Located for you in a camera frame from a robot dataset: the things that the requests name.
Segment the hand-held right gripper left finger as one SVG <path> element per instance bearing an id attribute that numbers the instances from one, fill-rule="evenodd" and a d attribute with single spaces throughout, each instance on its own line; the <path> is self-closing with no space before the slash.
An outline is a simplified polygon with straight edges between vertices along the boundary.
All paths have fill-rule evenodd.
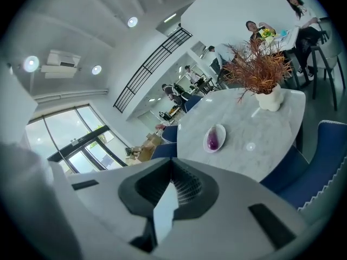
<path id="1" fill-rule="evenodd" d="M 171 180 L 170 158 L 68 177 L 86 209 L 111 234 L 149 254 L 159 247 L 154 210 Z"/>

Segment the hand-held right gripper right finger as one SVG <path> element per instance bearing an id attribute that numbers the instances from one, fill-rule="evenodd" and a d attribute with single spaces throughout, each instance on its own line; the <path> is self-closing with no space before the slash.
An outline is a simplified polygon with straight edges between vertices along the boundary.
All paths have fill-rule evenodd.
<path id="1" fill-rule="evenodd" d="M 173 165 L 202 177 L 202 192 L 175 211 L 158 258 L 282 259 L 280 249 L 307 229 L 293 206 L 245 175 L 184 159 Z"/>

